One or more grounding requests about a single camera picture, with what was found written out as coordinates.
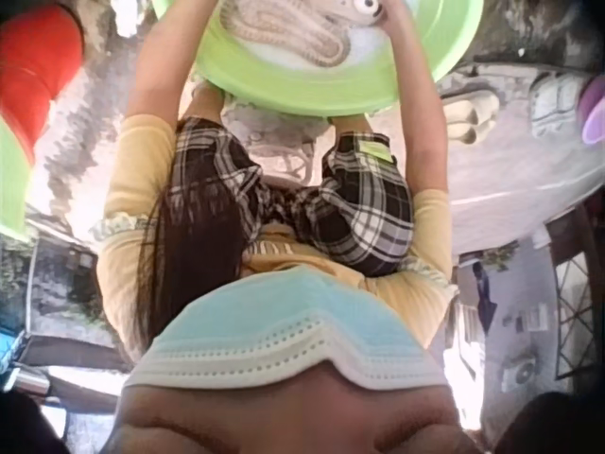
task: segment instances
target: purple object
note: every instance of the purple object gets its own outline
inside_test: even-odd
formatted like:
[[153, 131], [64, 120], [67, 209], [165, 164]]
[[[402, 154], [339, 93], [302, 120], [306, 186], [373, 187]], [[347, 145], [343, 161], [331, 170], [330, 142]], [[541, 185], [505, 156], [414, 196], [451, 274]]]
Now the purple object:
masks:
[[586, 145], [605, 139], [605, 76], [595, 78], [584, 90], [578, 104], [578, 119]]

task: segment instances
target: yellow shirt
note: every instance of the yellow shirt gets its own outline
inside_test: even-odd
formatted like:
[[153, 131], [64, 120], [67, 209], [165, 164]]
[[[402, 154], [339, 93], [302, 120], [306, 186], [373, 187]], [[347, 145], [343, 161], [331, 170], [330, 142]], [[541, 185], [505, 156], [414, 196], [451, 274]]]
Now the yellow shirt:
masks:
[[[167, 184], [175, 151], [175, 132], [162, 119], [152, 115], [128, 118], [119, 139], [105, 219], [124, 214], [149, 216]], [[103, 241], [96, 270], [105, 313], [127, 350], [135, 348], [131, 320], [143, 235], [142, 230], [127, 230]], [[456, 288], [448, 285], [452, 272], [451, 241], [447, 194], [427, 190], [414, 197], [414, 236], [405, 271], [367, 278], [333, 262], [315, 248], [298, 243], [289, 227], [270, 224], [245, 253], [242, 275], [301, 264], [314, 267], [384, 301], [426, 348], [456, 294]]]

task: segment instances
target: plaid skirt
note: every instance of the plaid skirt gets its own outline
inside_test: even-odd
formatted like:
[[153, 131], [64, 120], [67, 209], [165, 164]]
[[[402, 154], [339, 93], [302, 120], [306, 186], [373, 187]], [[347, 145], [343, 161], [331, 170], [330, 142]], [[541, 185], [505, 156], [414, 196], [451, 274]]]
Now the plaid skirt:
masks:
[[323, 158], [321, 185], [287, 190], [263, 183], [262, 168], [223, 126], [191, 117], [177, 131], [170, 198], [199, 179], [191, 171], [199, 165], [233, 195], [249, 244], [277, 221], [300, 242], [366, 276], [396, 272], [406, 256], [412, 200], [385, 135], [342, 134]]

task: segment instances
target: surgical mask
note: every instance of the surgical mask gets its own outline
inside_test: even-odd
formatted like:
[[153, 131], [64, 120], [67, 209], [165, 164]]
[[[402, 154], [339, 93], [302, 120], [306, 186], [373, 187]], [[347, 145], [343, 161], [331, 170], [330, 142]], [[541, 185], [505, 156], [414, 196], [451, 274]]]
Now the surgical mask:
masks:
[[385, 303], [297, 267], [242, 279], [191, 303], [154, 340], [126, 386], [250, 388], [323, 361], [367, 390], [446, 384]]

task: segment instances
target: girl's hand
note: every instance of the girl's hand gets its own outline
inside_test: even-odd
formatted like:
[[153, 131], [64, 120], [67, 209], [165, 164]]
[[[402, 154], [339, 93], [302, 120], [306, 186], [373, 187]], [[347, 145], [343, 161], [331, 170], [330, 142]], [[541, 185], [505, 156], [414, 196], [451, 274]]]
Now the girl's hand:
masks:
[[413, 26], [412, 13], [406, 0], [380, 0], [380, 4], [385, 12], [379, 25], [391, 38], [402, 29]]

